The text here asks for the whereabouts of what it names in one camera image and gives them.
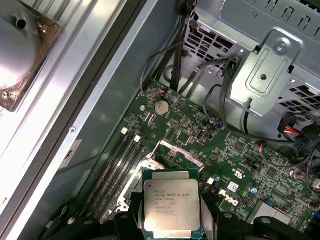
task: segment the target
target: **metal sheet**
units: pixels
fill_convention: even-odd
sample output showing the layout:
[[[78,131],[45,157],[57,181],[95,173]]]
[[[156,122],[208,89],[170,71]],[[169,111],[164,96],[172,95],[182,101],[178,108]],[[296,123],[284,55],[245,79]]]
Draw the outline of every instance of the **metal sheet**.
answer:
[[[261,51],[251,53],[236,75],[230,98],[264,116],[270,112],[291,79],[288,69],[301,49],[288,35],[274,30]]]
[[[152,173],[153,180],[159,179],[189,179],[188,171],[155,171]]]
[[[154,231],[200,228],[199,183],[196,179],[144,182],[144,227]]]
[[[306,17],[309,20],[307,24],[303,24]],[[294,0],[279,0],[277,3],[227,0],[221,10],[220,19],[260,44],[264,43],[274,29],[289,33],[303,45],[295,64],[308,70],[311,75],[320,76],[320,16],[317,11]]]
[[[291,221],[291,219],[288,216],[284,215],[282,212],[274,209],[273,207],[265,204],[263,201],[259,201],[256,204],[246,222],[254,224],[254,220],[258,217],[273,217],[283,222],[284,224],[289,224],[289,222]]]
[[[167,2],[147,1],[115,57],[109,63],[107,69],[101,72],[101,79],[89,99],[84,103],[82,111],[77,113],[76,120],[73,119],[70,123],[73,124],[76,132],[69,134],[68,131],[65,132],[58,147],[47,160],[46,172],[40,176],[40,184],[34,187],[33,195],[30,195],[30,198],[26,201],[26,206],[13,226],[9,239],[16,239],[34,210],[34,214],[27,223],[25,231],[23,231],[22,239],[28,239],[27,236],[39,232],[41,227],[47,223],[48,218],[53,216],[67,199],[74,197],[72,195],[73,191],[70,189],[76,189],[79,185],[78,182],[68,180],[71,177],[69,174],[83,176],[88,169],[95,165],[106,142],[112,136],[127,107],[136,96],[139,89],[139,76],[145,62],[150,55],[157,52],[167,41],[172,39],[170,36],[176,26],[178,17],[175,13],[175,3],[170,4],[170,7],[168,7]],[[163,19],[164,11],[167,13],[165,19]],[[61,162],[77,138],[83,139],[83,147],[80,147],[75,153],[68,168],[55,176]],[[42,145],[49,147],[50,144],[52,142],[46,139]],[[43,161],[44,158],[48,157],[46,154],[49,155],[50,153],[45,153],[42,150],[33,162]],[[31,170],[31,168],[28,170],[30,172],[28,179],[35,176],[35,174],[32,175]],[[56,188],[63,194],[52,194],[51,190]]]
[[[20,107],[16,112],[1,112],[0,180],[7,184],[0,192],[0,214],[113,25],[123,1],[89,0],[69,7],[72,11],[68,15],[65,12],[59,21],[64,33]]]

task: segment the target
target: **chip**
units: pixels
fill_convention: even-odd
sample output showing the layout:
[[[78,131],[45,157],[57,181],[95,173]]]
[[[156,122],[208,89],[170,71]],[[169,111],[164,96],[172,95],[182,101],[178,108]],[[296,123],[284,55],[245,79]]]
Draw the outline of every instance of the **chip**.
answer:
[[[239,185],[236,184],[236,183],[234,183],[233,181],[231,181],[231,182],[229,183],[229,186],[228,186],[227,188],[228,188],[231,192],[235,193],[235,192],[238,190]]]
[[[241,153],[242,150],[244,149],[244,147],[245,147],[245,145],[244,145],[243,143],[237,142],[237,143],[234,145],[233,149],[236,150],[237,152]]]
[[[273,167],[269,167],[269,170],[266,172],[266,175],[268,175],[270,178],[273,178],[277,174],[277,170]]]
[[[311,199],[311,195],[310,195],[309,193],[306,193],[306,194],[304,195],[304,198],[307,199],[307,200],[309,200],[309,199]]]
[[[219,156],[218,156],[217,154],[215,154],[215,153],[213,153],[213,154],[211,155],[211,160],[212,160],[212,161],[216,161],[216,160],[218,160],[218,158],[219,158]]]

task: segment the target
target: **electronic component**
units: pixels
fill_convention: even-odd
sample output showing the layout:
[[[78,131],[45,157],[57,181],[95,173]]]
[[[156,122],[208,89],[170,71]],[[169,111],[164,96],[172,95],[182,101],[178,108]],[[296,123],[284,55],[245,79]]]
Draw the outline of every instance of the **electronic component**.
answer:
[[[154,81],[150,83],[149,87],[152,91],[164,88],[161,83]],[[253,145],[251,139],[239,137],[225,128],[217,129],[214,124],[207,121],[199,105],[174,91],[169,90],[161,97],[170,106],[174,106],[170,108],[170,117],[157,117],[156,113],[148,112],[148,107],[144,112],[141,112],[141,105],[149,106],[148,103],[153,103],[157,97],[155,95],[138,95],[132,107],[124,116],[124,120],[120,123],[114,137],[111,138],[111,143],[103,154],[108,158],[100,159],[97,165],[99,168],[93,170],[99,176],[98,183],[96,183],[96,176],[90,176],[83,189],[100,188],[102,193],[105,191],[104,188],[109,188],[109,183],[112,183],[113,186],[106,191],[112,193],[111,190],[114,186],[117,183],[122,183],[118,191],[119,194],[116,193],[114,196],[115,204],[112,200],[112,203],[110,202],[107,207],[102,207],[105,206],[105,201],[102,200],[101,204],[95,203],[102,199],[101,193],[95,191],[95,195],[98,195],[98,197],[91,198],[89,208],[93,211],[86,210],[87,216],[102,216],[99,220],[103,222],[112,211],[126,211],[128,209],[131,192],[141,191],[143,187],[142,171],[148,171],[149,167],[139,166],[139,170],[137,170],[136,165],[130,167],[130,174],[135,172],[133,174],[135,177],[130,180],[130,174],[126,180],[122,180],[121,175],[121,179],[116,180],[110,170],[101,168],[102,166],[108,166],[114,169],[113,163],[118,163],[115,159],[121,159],[124,155],[123,152],[129,156],[131,155],[131,146],[136,146],[144,140],[148,140],[141,152],[142,154],[137,158],[138,162],[136,164],[144,159],[145,164],[148,161],[154,161],[163,164],[163,167],[168,169],[194,169],[198,167],[202,175],[200,192],[216,194],[217,205],[221,211],[237,213],[247,221],[256,203],[265,201],[271,207],[279,206],[281,210],[285,209],[288,216],[295,219],[290,225],[295,229],[304,231],[314,212],[306,208],[306,204],[317,201],[317,196],[306,194],[309,191],[305,183],[294,179],[293,174],[299,172],[298,170],[289,175],[287,169],[270,167],[267,163],[262,163],[260,157],[257,157],[257,146]],[[148,114],[149,117],[145,122],[144,119]],[[153,115],[153,119],[156,118],[156,126],[146,124]],[[205,135],[202,140],[195,140],[199,130],[204,130]],[[207,140],[208,133],[214,136],[213,141]],[[134,141],[136,136],[141,137],[139,142]],[[285,164],[288,161],[287,158],[271,148],[264,152],[264,156],[274,163]],[[124,162],[128,164],[127,157],[122,159],[125,159]],[[294,196],[295,200],[289,200],[292,190],[295,189],[302,194],[297,193]],[[109,202],[109,198],[108,195],[105,196],[106,202]],[[305,214],[298,213],[298,209],[303,209]]]
[[[306,175],[301,174],[300,172],[294,173],[294,179],[304,181],[306,179]]]
[[[200,228],[196,179],[147,180],[144,183],[144,227],[148,232],[196,231]]]
[[[258,189],[256,189],[255,187],[249,187],[249,191],[250,191],[250,193],[252,193],[253,195],[258,194]]]
[[[204,138],[205,134],[206,134],[205,130],[200,129],[200,130],[197,132],[195,138],[198,139],[198,140],[202,140],[202,139]]]
[[[320,179],[316,179],[314,180],[314,182],[312,183],[312,187],[315,189],[320,189]]]
[[[236,150],[237,152],[241,153],[242,150],[244,149],[244,147],[245,147],[245,145],[244,145],[243,143],[241,143],[241,142],[238,141],[238,142],[234,145],[233,149]]]
[[[297,117],[295,115],[282,117],[278,126],[278,132],[283,134],[284,131],[286,130],[286,126],[293,128],[296,122],[297,122]]]
[[[297,151],[303,149],[316,148],[320,150],[320,135],[313,130],[295,137],[294,147]]]
[[[142,175],[146,239],[199,239],[199,172],[146,170]]]
[[[156,114],[163,116],[166,115],[170,110],[170,105],[167,101],[161,100],[155,103],[154,111]]]
[[[296,193],[294,192],[294,191],[292,191],[291,193],[290,193],[290,196],[289,196],[289,201],[294,201],[296,199]]]
[[[195,159],[192,154],[190,154],[189,152],[187,152],[186,150],[184,150],[184,149],[182,149],[182,148],[180,148],[178,146],[171,145],[170,143],[168,143],[165,140],[161,140],[161,141],[158,142],[158,144],[156,145],[156,147],[154,148],[154,150],[152,152],[152,155],[155,153],[155,151],[157,150],[159,145],[165,146],[165,147],[167,147],[168,149],[170,149],[170,150],[172,150],[174,152],[181,153],[190,162],[196,164],[200,168],[200,170],[204,167],[204,164],[202,162],[200,162],[199,160]]]
[[[291,221],[291,219],[285,214],[283,214],[282,212],[265,204],[263,201],[259,201],[254,207],[252,213],[250,214],[246,222],[253,224],[256,218],[262,217],[262,216],[273,217],[285,224],[289,224]]]
[[[274,178],[277,172],[278,171],[275,168],[269,167],[269,170],[266,172],[266,175],[269,176],[270,178]]]
[[[317,202],[311,202],[308,204],[309,209],[311,209],[312,211],[315,212],[319,212],[320,211],[320,205]]]
[[[238,190],[239,185],[236,184],[236,183],[234,183],[233,181],[231,181],[231,182],[229,183],[229,186],[228,186],[227,188],[228,188],[231,192],[235,193],[235,192]]]

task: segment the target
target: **screw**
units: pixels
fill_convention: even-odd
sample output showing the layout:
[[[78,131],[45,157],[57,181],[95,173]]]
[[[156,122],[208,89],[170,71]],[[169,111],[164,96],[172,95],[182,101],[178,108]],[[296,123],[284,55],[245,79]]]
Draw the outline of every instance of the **screw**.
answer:
[[[213,73],[214,73],[214,71],[215,71],[215,69],[212,67],[212,68],[210,68],[210,69],[209,69],[209,71],[208,71],[208,72],[209,72],[209,74],[213,74]]]
[[[2,97],[4,99],[7,99],[9,97],[9,93],[7,93],[6,91],[4,93],[2,93]]]
[[[232,219],[232,214],[231,213],[225,213],[225,214],[223,214],[223,216],[225,217],[225,218],[227,218],[227,219]]]
[[[220,181],[220,176],[216,174],[216,175],[213,176],[213,179],[214,179],[216,182],[219,182],[219,181]]]
[[[278,44],[278,46],[276,46],[276,49],[279,51],[279,52],[282,52],[285,48],[286,48],[286,44],[284,42],[280,42]]]
[[[146,107],[145,105],[141,105],[141,106],[140,106],[140,110],[141,110],[141,111],[145,111],[146,109],[147,109],[147,107]]]
[[[270,224],[271,221],[268,218],[262,218],[261,222],[263,222],[264,224]]]
[[[280,55],[288,53],[288,45],[284,41],[276,42],[273,46],[273,49],[276,53]]]
[[[77,129],[74,126],[70,127],[69,133],[75,134],[76,132],[77,132]]]

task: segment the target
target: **gray metal frame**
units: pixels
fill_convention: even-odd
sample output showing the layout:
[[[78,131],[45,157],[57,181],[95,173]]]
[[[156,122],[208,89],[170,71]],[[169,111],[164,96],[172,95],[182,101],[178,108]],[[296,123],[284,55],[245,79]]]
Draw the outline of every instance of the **gray metal frame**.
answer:
[[[126,0],[39,2],[32,7],[58,21],[63,33],[18,109],[0,112],[0,181],[6,182],[0,191],[0,215]]]
[[[36,185],[30,188],[32,191],[27,195],[20,213],[16,215],[15,223],[6,232],[7,239],[17,237],[27,222],[21,239],[28,239],[30,233],[38,232],[62,204],[77,195],[136,96],[144,63],[152,53],[159,50],[159,46],[167,43],[177,20],[174,1],[170,4],[161,0],[147,1],[107,68],[94,75],[100,78],[97,85],[93,86],[88,99],[83,99],[81,111],[76,111],[74,117],[66,122],[65,131],[62,135],[58,134],[61,138],[54,149],[51,135],[61,133],[57,131],[60,128],[56,128],[61,121],[58,120],[53,126],[52,132],[42,145],[43,151],[38,153],[24,178],[28,182],[32,173],[38,172]],[[82,143],[71,162],[57,172],[77,139],[81,139]],[[39,172],[37,165],[41,162],[44,163],[44,168]],[[23,185],[18,187],[12,200],[21,200],[19,195],[24,192],[23,188],[21,189]],[[8,207],[8,211],[14,210],[14,205]]]

